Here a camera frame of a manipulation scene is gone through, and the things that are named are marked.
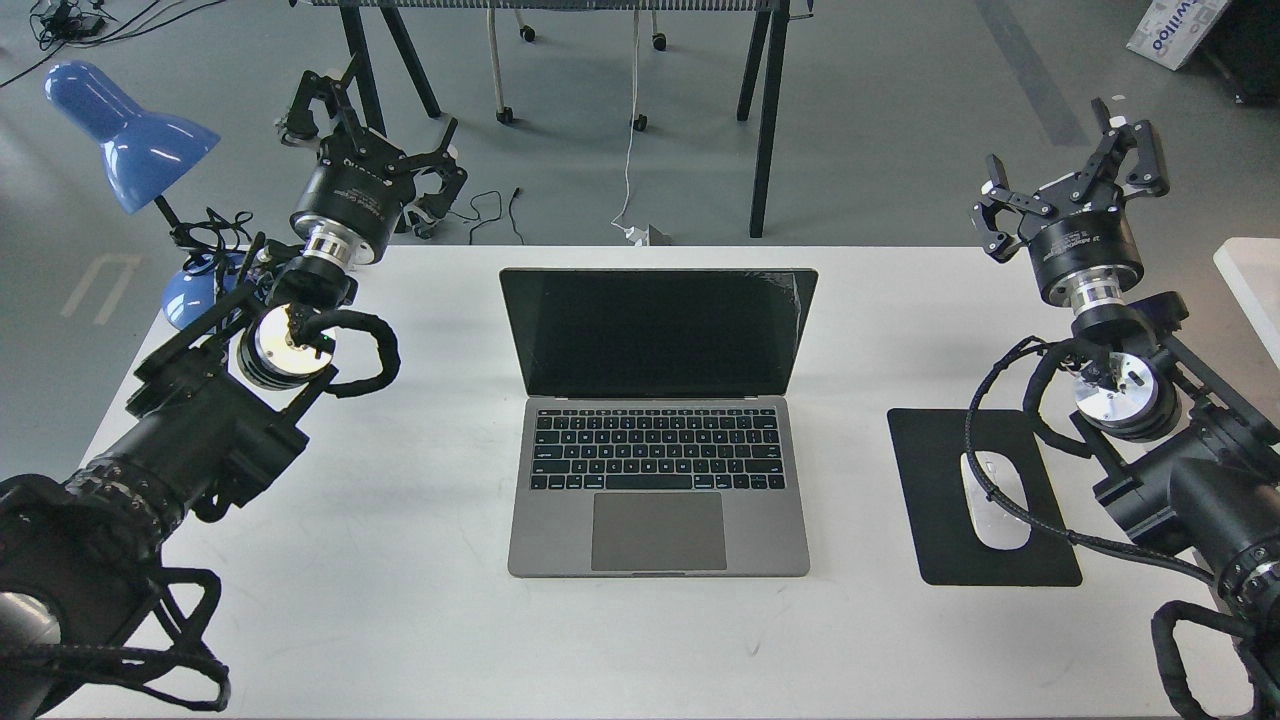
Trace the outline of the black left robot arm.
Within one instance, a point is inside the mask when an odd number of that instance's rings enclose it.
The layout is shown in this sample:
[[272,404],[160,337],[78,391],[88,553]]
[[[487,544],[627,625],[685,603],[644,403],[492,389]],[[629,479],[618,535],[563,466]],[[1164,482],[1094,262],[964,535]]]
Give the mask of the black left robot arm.
[[355,264],[381,260],[404,214],[443,218],[466,174],[443,138],[408,155],[360,122],[339,78],[306,72],[282,124],[317,165],[291,218],[298,246],[253,238],[236,275],[207,251],[212,306],[136,369],[134,425],[65,480],[3,482],[3,716],[33,719],[82,685],[155,696],[183,667],[229,673],[204,643],[221,594],[209,570],[165,568],[184,519],[221,519],[262,493],[306,448],[300,419],[321,395],[388,387],[401,368],[393,329],[351,307]]

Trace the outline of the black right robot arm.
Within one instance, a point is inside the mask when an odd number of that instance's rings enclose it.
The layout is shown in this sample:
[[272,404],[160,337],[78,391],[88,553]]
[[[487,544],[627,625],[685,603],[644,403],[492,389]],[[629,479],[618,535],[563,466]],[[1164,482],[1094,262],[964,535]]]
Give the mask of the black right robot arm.
[[[1019,249],[1041,299],[1069,307],[1071,334],[1027,337],[991,369],[963,425],[963,451],[984,497],[1036,530],[1107,556],[1179,571],[1207,584],[1220,609],[1170,601],[1151,620],[1158,675],[1175,712],[1203,719],[1175,638],[1179,623],[1230,635],[1253,691],[1252,719],[1277,716],[1277,428],[1179,338],[1181,296],[1129,302],[1144,268],[1126,202],[1161,197],[1169,178],[1148,120],[1092,102],[1101,140],[1087,164],[1033,192],[1012,190],[988,156],[989,179],[970,219],[997,263]],[[1039,359],[1023,397],[1047,446],[1103,468],[1094,498],[1125,542],[1087,536],[1033,515],[980,468],[972,425],[980,401],[1018,359]]]

